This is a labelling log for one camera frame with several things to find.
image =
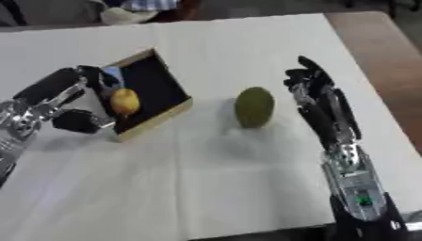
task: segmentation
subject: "wooden table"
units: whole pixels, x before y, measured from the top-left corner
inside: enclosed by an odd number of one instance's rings
[[[384,13],[326,16],[403,131],[422,153],[422,56],[418,50]]]

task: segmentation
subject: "table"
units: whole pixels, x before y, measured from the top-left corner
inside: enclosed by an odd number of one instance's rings
[[[418,50],[384,13],[326,16],[403,131],[422,153],[422,56]]]
[[[356,107],[363,142],[378,160],[385,187],[403,212],[420,209],[422,196],[409,185],[420,179],[420,156],[322,14],[32,31],[2,34],[1,39],[13,43],[2,45],[3,55],[13,57],[0,58],[10,83],[0,89],[5,97],[51,70],[81,63],[102,66],[154,46],[196,98],[185,115],[127,145],[47,126],[0,192],[0,214],[16,217],[1,219],[5,240],[115,240],[127,233],[162,241],[178,234],[210,237],[332,222],[330,193],[318,162],[321,147],[283,86],[284,70],[298,66],[298,54],[316,57],[330,70]],[[122,41],[119,48],[117,41]],[[231,81],[221,88],[217,80]],[[282,108],[268,132],[229,135],[226,101],[251,85],[277,91]],[[408,165],[398,181],[401,159]],[[279,185],[292,180],[297,184]]]

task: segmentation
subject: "silver metal part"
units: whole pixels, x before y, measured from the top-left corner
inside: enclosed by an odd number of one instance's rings
[[[327,153],[322,164],[332,193],[349,213],[361,220],[375,220],[384,213],[386,200],[369,156],[357,146],[359,167],[345,172],[338,153]]]
[[[299,106],[318,105],[317,100],[309,96],[306,83],[298,83],[291,91]],[[335,131],[335,142],[330,143],[325,151],[325,160],[321,165],[330,190],[353,217],[365,221],[376,220],[386,209],[384,191],[376,171],[369,156],[357,144],[333,86],[325,86],[321,95],[329,100],[330,106],[321,109],[331,110],[332,113],[326,114],[333,119]]]
[[[58,116],[63,102],[85,88],[88,80],[83,76],[80,76],[79,79],[80,81],[78,83],[59,93],[56,98],[48,102],[43,101],[37,106],[34,106],[35,111],[40,114],[39,118],[42,121],[49,121],[50,119]]]
[[[0,175],[15,165],[40,130],[38,115],[22,101],[0,104]]]

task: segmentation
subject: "yellow apple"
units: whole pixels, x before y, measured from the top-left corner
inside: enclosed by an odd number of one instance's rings
[[[129,88],[120,88],[111,95],[111,107],[118,115],[129,116],[140,109],[138,95]]]

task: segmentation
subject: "green fruit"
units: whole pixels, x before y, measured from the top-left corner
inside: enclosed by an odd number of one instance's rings
[[[235,101],[235,115],[243,128],[264,126],[274,112],[274,98],[266,89],[248,88]]]

